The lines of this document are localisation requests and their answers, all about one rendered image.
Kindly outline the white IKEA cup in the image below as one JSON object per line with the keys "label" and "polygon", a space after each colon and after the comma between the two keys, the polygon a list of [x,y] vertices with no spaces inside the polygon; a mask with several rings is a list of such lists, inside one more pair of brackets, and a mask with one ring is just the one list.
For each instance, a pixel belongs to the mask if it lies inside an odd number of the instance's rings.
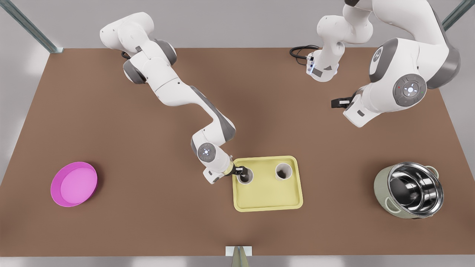
{"label": "white IKEA cup", "polygon": [[248,169],[248,177],[241,177],[241,176],[237,176],[237,180],[241,183],[241,184],[249,184],[251,183],[251,181],[253,180],[254,178],[254,173],[251,169]]}
{"label": "white IKEA cup", "polygon": [[280,163],[275,168],[275,178],[283,181],[290,179],[293,174],[292,166],[287,163]]}

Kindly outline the yellow rectangular tray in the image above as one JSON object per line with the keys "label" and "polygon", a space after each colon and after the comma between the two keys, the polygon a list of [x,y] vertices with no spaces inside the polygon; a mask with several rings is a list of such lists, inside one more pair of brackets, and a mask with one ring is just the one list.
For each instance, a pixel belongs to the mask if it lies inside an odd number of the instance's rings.
{"label": "yellow rectangular tray", "polygon": [[[293,174],[290,179],[280,181],[275,178],[275,168],[280,163],[292,166]],[[253,180],[246,185],[233,176],[233,205],[237,211],[278,211],[296,209],[303,205],[295,157],[287,155],[239,158],[234,160],[234,164],[251,169],[254,173]]]}

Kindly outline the green steel-lined pot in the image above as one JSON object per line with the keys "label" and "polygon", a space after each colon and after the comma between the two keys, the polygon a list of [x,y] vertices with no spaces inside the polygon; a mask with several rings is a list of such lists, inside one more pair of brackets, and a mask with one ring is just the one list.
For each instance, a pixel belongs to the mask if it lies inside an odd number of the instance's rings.
{"label": "green steel-lined pot", "polygon": [[382,169],[374,179],[374,194],[385,211],[403,219],[432,217],[444,203],[438,171],[415,162]]}

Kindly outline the pink round bowl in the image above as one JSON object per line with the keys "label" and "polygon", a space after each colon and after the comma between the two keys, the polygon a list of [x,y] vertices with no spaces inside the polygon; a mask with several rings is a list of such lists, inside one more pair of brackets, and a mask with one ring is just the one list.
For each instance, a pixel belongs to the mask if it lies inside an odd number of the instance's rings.
{"label": "pink round bowl", "polygon": [[74,207],[87,201],[96,191],[98,177],[95,168],[86,162],[73,162],[54,176],[50,194],[62,207]]}

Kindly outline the silver frame post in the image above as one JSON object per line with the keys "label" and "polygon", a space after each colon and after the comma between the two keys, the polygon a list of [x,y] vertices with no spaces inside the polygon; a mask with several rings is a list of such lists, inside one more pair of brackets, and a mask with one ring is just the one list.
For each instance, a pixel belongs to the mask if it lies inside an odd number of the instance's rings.
{"label": "silver frame post", "polygon": [[232,257],[231,267],[249,267],[248,256],[252,256],[251,246],[227,246],[226,257]]}
{"label": "silver frame post", "polygon": [[442,22],[444,31],[446,32],[453,26],[465,13],[475,5],[475,0],[462,0]]}
{"label": "silver frame post", "polygon": [[42,47],[49,53],[63,53],[64,48],[57,47],[51,42],[11,0],[0,0],[0,7],[19,23]]}

